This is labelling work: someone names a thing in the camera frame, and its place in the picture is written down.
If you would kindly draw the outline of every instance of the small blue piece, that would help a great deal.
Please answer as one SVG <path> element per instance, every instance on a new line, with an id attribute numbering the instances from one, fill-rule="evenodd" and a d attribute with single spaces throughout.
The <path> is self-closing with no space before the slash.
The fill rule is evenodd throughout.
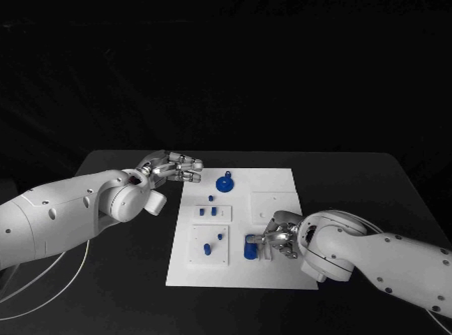
<path id="1" fill-rule="evenodd" d="M 216 181 L 216 189 L 227 193 L 229 192 L 235 187 L 234 179 L 231 178 L 231 172 L 227 171 L 227 175 L 221 177 Z"/>
<path id="2" fill-rule="evenodd" d="M 205 245 L 205 254 L 208 256 L 212 254 L 212 246 L 209 244 Z"/>
<path id="3" fill-rule="evenodd" d="M 248 260 L 254 260 L 258 257 L 258 248 L 257 248 L 257 243 L 248 243 L 248 238 L 251 235 L 245 236 L 245 258 Z"/>

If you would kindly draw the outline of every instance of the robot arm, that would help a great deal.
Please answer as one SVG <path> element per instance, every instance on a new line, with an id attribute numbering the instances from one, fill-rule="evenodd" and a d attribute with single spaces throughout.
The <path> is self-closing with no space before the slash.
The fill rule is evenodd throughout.
<path id="1" fill-rule="evenodd" d="M 159 215 L 166 197 L 155 189 L 166 179 L 201 182 L 193 171 L 202 169 L 199 159 L 162 150 L 136 169 L 80 176 L 25 192 L 0 206 L 0 270 L 75 248 L 143 208 Z"/>
<path id="2" fill-rule="evenodd" d="M 284 245 L 299 242 L 302 269 L 317 281 L 349 281 L 358 267 L 379 290 L 452 318 L 452 251 L 398 234 L 368 235 L 363 221 L 340 211 L 300 222 L 297 214 L 280 211 L 273 221 L 278 219 L 290 228 L 277 234 Z M 265 234 L 253 239 L 277 240 Z"/>

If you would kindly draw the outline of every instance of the table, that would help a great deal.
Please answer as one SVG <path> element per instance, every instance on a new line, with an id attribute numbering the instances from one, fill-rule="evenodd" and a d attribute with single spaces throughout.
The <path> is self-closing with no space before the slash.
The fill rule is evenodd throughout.
<path id="1" fill-rule="evenodd" d="M 152 151 L 104 150 L 88 155 L 78 175 L 134 168 Z M 440 247 L 451 244 L 402 167 L 389 154 L 182 151 L 209 168 L 291 168 L 306 215 L 335 208 Z M 160 216 L 146 211 L 91 241 L 85 268 L 62 296 L 25 317 L 0 322 L 0 334 L 443 334 L 423 308 L 381 292 L 355 270 L 346 283 L 320 290 L 176 288 L 166 286 L 182 183 L 159 191 Z M 85 245 L 18 297 L 0 317 L 36 307 L 75 274 Z M 28 283 L 54 258 L 25 263 L 9 291 Z"/>

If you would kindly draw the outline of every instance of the hole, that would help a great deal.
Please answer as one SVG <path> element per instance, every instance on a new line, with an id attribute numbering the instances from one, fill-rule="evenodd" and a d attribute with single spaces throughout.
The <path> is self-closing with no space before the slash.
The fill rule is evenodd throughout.
<path id="1" fill-rule="evenodd" d="M 58 210 L 55 208 L 52 208 L 48 211 L 48 215 L 51 216 L 51 219 L 55 220 L 55 218 L 58 217 Z"/>

